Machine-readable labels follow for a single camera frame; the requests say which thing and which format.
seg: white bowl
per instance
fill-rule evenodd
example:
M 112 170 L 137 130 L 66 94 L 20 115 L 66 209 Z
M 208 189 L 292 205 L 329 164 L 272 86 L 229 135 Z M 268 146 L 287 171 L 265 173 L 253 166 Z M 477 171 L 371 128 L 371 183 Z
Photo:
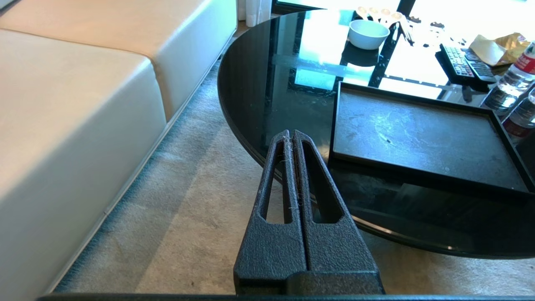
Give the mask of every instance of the white bowl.
M 386 26 L 374 21 L 355 20 L 349 23 L 349 42 L 362 49 L 379 48 L 389 34 Z

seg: bottle label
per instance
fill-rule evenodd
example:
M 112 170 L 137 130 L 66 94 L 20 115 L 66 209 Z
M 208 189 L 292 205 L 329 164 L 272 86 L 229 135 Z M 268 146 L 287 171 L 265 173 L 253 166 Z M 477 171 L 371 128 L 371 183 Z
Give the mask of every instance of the bottle label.
M 526 137 L 530 133 L 530 130 L 531 130 L 531 129 L 526 129 L 525 127 L 519 126 L 518 124 L 511 121 L 510 118 L 507 118 L 507 120 L 503 122 L 503 127 L 509 134 L 519 137 L 519 138 Z
M 535 44 L 531 43 L 524 53 L 515 62 L 515 67 L 529 73 L 535 74 Z

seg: red label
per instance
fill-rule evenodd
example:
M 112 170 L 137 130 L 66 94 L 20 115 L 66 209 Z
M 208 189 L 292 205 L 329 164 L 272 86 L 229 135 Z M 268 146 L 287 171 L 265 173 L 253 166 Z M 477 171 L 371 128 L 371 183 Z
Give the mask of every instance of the red label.
M 516 60 L 515 67 L 524 72 L 535 74 L 535 58 L 529 57 L 526 54 L 522 54 Z
M 526 129 L 525 127 L 519 126 L 518 124 L 512 122 L 511 119 L 507 119 L 506 121 L 504 121 L 503 127 L 509 134 L 517 136 L 519 138 L 526 137 L 530 133 L 530 130 L 531 130 L 531 129 Z

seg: remote control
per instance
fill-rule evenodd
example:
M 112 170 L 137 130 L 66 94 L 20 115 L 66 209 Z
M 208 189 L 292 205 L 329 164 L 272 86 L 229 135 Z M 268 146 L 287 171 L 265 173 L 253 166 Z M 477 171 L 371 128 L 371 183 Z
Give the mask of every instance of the remote control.
M 461 50 L 464 51 L 464 59 L 466 59 L 470 67 L 472 67 L 476 77 L 488 84 L 493 84 L 496 82 L 491 68 L 487 66 L 487 64 L 483 63 L 483 61 L 472 51 L 472 49 L 464 48 Z
M 464 84 L 475 79 L 472 69 L 468 61 L 464 59 L 464 52 L 461 49 L 440 44 L 440 52 L 445 59 L 446 68 L 450 71 L 449 79 L 451 82 Z

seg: cream leather couch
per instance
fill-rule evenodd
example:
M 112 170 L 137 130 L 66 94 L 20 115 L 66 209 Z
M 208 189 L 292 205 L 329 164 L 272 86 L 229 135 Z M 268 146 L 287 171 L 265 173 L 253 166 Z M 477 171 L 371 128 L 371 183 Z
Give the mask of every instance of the cream leather couch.
M 19 0 L 0 14 L 0 300 L 32 300 L 180 115 L 236 2 Z

